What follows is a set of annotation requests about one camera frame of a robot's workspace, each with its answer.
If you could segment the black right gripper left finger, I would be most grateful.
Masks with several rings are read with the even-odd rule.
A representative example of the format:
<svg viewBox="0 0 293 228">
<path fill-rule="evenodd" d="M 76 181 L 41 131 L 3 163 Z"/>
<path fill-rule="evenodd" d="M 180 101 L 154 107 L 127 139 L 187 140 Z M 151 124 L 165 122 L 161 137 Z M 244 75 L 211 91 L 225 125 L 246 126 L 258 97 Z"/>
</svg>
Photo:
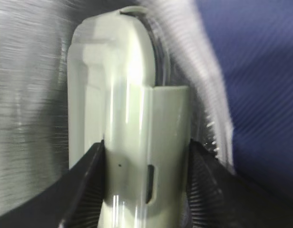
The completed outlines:
<svg viewBox="0 0 293 228">
<path fill-rule="evenodd" d="M 105 191 L 105 148 L 93 144 L 45 191 L 0 216 L 0 228 L 96 228 Z"/>
</svg>

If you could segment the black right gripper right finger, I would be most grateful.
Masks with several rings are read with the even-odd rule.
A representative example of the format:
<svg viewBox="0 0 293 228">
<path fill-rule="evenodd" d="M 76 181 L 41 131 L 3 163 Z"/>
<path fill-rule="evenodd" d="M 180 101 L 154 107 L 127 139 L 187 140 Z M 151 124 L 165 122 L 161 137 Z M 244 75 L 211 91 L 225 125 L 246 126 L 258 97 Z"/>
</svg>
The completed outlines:
<svg viewBox="0 0 293 228">
<path fill-rule="evenodd" d="M 193 228 L 293 228 L 293 203 L 232 175 L 194 140 L 186 194 Z"/>
</svg>

